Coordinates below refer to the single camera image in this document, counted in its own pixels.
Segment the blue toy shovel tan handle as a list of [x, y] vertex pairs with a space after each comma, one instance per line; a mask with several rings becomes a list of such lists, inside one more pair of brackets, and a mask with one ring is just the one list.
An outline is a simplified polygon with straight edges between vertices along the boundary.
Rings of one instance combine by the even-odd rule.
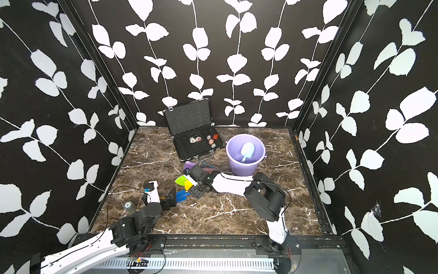
[[190, 192], [182, 190], [182, 191], [178, 191], [176, 193], [176, 202], [180, 203], [183, 202], [187, 199], [187, 197], [190, 195]]

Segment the light blue toy shovel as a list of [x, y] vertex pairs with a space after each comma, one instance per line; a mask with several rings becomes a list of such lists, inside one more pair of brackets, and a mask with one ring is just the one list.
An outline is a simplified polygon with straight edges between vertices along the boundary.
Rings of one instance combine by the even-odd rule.
[[245, 163], [247, 158], [251, 158], [255, 152], [255, 145], [251, 142], [246, 142], [243, 144], [241, 148], [241, 156], [242, 160], [241, 163]]

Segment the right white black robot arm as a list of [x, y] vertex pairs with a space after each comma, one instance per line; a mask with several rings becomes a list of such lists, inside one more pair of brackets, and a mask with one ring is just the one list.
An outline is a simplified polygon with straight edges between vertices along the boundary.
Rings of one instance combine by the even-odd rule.
[[266, 220], [270, 240], [277, 245], [285, 243], [288, 235], [284, 216], [287, 208], [286, 191], [262, 172], [239, 177], [218, 171], [207, 172], [196, 164], [185, 169], [184, 176], [193, 184], [189, 193], [197, 199], [209, 192], [245, 197], [256, 213]]

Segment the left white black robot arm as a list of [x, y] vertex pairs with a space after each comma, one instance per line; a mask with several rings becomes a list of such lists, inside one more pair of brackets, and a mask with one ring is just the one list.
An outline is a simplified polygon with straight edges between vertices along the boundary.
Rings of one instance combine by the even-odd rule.
[[149, 235], [163, 211], [176, 206], [176, 188], [166, 195], [157, 189], [146, 192], [147, 202], [140, 210], [121, 218], [100, 234], [71, 248], [30, 262], [31, 274], [81, 274], [120, 255], [135, 255], [153, 246]]

